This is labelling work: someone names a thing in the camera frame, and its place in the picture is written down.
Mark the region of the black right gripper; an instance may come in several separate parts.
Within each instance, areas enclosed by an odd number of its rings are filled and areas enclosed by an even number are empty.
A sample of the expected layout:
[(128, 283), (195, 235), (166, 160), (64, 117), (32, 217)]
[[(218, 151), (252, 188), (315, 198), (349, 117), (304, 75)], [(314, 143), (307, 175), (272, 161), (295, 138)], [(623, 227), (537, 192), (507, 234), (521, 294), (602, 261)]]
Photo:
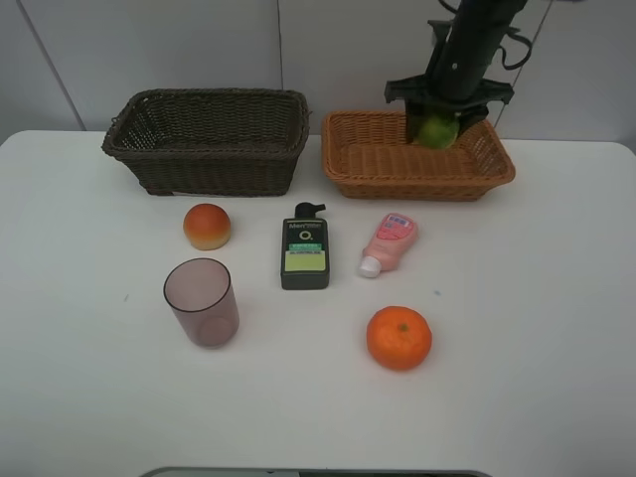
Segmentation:
[(408, 144), (418, 144), (418, 135), (425, 118), (422, 104), (457, 106), (454, 115), (461, 137), (489, 115), (487, 103), (509, 103), (514, 96), (510, 83), (486, 79), (487, 64), (474, 64), (466, 58), (456, 62), (443, 54), (444, 47), (435, 47), (422, 75), (389, 80), (385, 100), (405, 101), (405, 137)]

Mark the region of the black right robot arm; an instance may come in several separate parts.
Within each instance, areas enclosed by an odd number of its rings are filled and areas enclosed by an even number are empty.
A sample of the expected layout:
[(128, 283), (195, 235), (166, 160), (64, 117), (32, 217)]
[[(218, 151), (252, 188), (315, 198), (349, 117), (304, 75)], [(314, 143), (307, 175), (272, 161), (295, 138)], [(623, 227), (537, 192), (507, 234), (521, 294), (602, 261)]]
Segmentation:
[(513, 86), (486, 79), (495, 55), (502, 54), (502, 67), (515, 71), (530, 59), (533, 42), (511, 25), (524, 1), (471, 0), (456, 8), (441, 6), (454, 14), (451, 20), (430, 20), (434, 48), (423, 74), (389, 80), (385, 100), (401, 100), (405, 111), (405, 139), (417, 139), (426, 119), (445, 115), (458, 123), (458, 135), (487, 118), (493, 101), (508, 104)]

